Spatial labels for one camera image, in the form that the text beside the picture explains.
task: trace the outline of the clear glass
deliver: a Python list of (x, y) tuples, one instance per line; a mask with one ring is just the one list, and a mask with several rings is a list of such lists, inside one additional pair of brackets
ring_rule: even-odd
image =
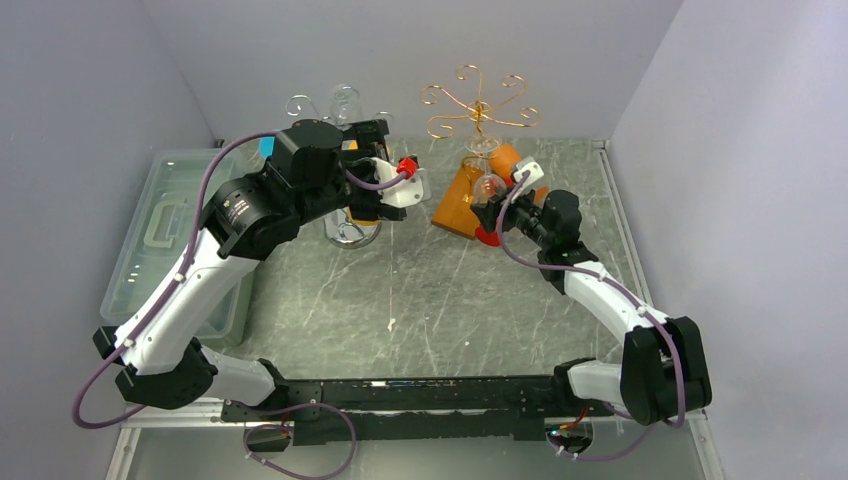
[(506, 182), (494, 173), (487, 173), (474, 182), (474, 188), (471, 191), (471, 203), (485, 205), (490, 198), (504, 192), (506, 192)]
[(471, 203), (471, 192), (477, 180), (487, 173), (492, 173), (489, 160), (479, 155), (468, 155), (460, 162), (460, 169), (468, 179), (468, 193), (463, 197), (465, 203)]
[(502, 142), (500, 135), (475, 132), (465, 141), (465, 148), (477, 155), (488, 155), (494, 152)]
[[(338, 126), (363, 120), (359, 91), (347, 84), (330, 90), (330, 121)], [(333, 245), (341, 248), (362, 248), (377, 238), (380, 222), (359, 222), (347, 209), (336, 210), (323, 220), (324, 234)]]

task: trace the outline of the transparent plastic container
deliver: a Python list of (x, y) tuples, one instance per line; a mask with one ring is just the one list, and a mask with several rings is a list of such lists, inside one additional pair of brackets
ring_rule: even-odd
[[(133, 215), (100, 314), (112, 325), (127, 321), (165, 278), (188, 244), (189, 228), (203, 172), (220, 150), (159, 152)], [(215, 169), (206, 200), (227, 180), (244, 175), (246, 160), (238, 150)], [(197, 331), (213, 348), (241, 343), (253, 286), (250, 273), (224, 296)]]

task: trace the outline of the white wall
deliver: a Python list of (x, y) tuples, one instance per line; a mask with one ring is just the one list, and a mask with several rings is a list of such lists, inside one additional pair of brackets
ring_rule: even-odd
[(848, 471), (848, 4), (686, 0), (612, 138), (730, 478)]
[(0, 112), (0, 478), (103, 478), (117, 429), (70, 417), (100, 302), (152, 154), (212, 137), (137, 0), (0, 3)]
[(425, 107), (419, 90), (462, 84), (454, 69), (473, 63), (490, 101), (517, 73), (529, 89), (516, 106), (542, 112), (503, 134), (609, 138), (682, 0), (143, 2), (220, 137), (290, 125), (294, 94), (324, 113), (338, 83), (361, 90), (366, 112), (393, 112), (393, 132), (423, 136), (431, 115), (462, 112)]

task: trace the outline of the gold wire ornament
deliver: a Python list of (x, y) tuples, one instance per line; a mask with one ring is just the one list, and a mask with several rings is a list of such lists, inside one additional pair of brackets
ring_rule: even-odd
[(519, 75), (509, 74), (501, 79), (501, 86), (509, 89), (518, 88), (518, 91), (503, 102), (492, 106), (488, 102), (483, 101), (483, 72), (476, 65), (460, 65), (456, 69), (456, 78), (459, 80), (470, 80), (472, 74), (477, 75), (477, 99), (473, 102), (464, 103), (460, 101), (454, 94), (448, 91), (441, 85), (429, 85), (421, 89), (418, 98), (424, 105), (435, 105), (439, 103), (439, 93), (443, 93), (454, 103), (463, 108), (462, 115), (434, 115), (427, 120), (427, 133), (433, 138), (450, 138), (454, 134), (454, 127), (447, 123), (438, 123), (434, 126), (434, 122), (442, 120), (461, 120), (467, 119), (474, 123), (474, 133), (469, 138), (468, 148), (474, 153), (483, 154), (489, 153), (500, 145), (500, 140), (493, 135), (488, 135), (483, 132), (483, 124), (492, 122), (498, 125), (507, 125), (510, 127), (535, 127), (542, 120), (539, 111), (533, 107), (522, 107), (518, 113), (526, 122), (508, 122), (500, 120), (492, 116), (492, 113), (520, 97), (527, 91), (527, 82)]

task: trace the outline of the table surface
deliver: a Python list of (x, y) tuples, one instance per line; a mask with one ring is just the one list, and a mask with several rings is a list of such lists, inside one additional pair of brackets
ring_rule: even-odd
[[(337, 248), (317, 227), (304, 227), (257, 268), (244, 341), (223, 353), (267, 358), (287, 378), (550, 374), (578, 357), (619, 361), (613, 336), (538, 270), (430, 224), (466, 154), (462, 143), (390, 142), (398, 155), (418, 155), (433, 198), (408, 209), (405, 221), (387, 222), (362, 249)], [(635, 291), (630, 253), (592, 142), (511, 143), (539, 162), (552, 188), (580, 197), (581, 239)], [(507, 240), (524, 258), (535, 258), (535, 246), (519, 232)]]

